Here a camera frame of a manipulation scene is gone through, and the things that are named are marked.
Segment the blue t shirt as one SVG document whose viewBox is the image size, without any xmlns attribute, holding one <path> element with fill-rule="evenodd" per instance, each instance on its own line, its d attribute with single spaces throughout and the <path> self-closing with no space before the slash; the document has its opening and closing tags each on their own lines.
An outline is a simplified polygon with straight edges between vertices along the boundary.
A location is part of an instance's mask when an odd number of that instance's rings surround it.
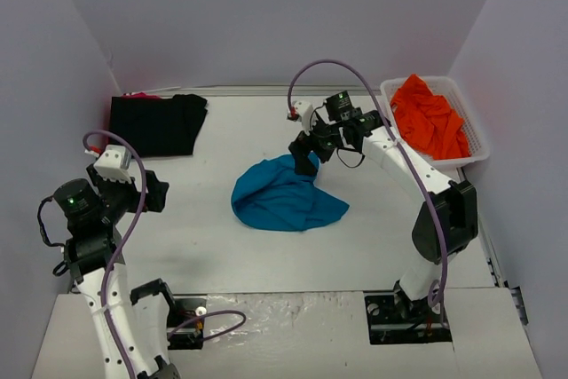
<svg viewBox="0 0 568 379">
<path fill-rule="evenodd" d="M 271 232 L 305 232 L 332 225 L 350 205 L 319 189 L 315 180 L 295 173 L 291 154 L 265 159 L 236 180 L 233 214 L 248 227 Z"/>
</svg>

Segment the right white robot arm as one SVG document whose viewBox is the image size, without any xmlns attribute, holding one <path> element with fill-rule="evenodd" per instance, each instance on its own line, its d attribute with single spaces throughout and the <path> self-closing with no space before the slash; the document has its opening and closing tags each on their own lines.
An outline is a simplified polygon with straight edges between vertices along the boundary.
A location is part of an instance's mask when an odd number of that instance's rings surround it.
<svg viewBox="0 0 568 379">
<path fill-rule="evenodd" d="M 415 259 L 395 283 L 393 306 L 405 320 L 439 313 L 448 265 L 478 235 L 477 192 L 467 180 L 458 182 L 436 170 L 396 136 L 379 109 L 363 112 L 347 92 L 324 100 L 327 117 L 304 100 L 293 101 L 288 119 L 302 129 L 288 149 L 298 175 L 313 177 L 318 162 L 344 149 L 376 163 L 420 209 L 412 229 Z"/>
</svg>

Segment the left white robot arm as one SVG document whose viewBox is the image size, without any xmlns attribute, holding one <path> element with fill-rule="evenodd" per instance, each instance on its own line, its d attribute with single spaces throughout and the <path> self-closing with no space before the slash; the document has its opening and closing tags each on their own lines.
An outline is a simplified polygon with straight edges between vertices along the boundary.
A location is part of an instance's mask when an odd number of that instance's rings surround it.
<svg viewBox="0 0 568 379">
<path fill-rule="evenodd" d="M 170 186 L 151 170 L 143 191 L 134 178 L 112 182 L 93 165 L 86 171 L 87 178 L 68 181 L 43 199 L 57 202 L 71 234 L 58 245 L 63 260 L 52 272 L 69 273 L 88 305 L 107 378 L 177 378 L 166 332 L 179 303 L 160 279 L 129 289 L 120 248 L 126 238 L 117 230 L 126 213 L 162 212 Z"/>
</svg>

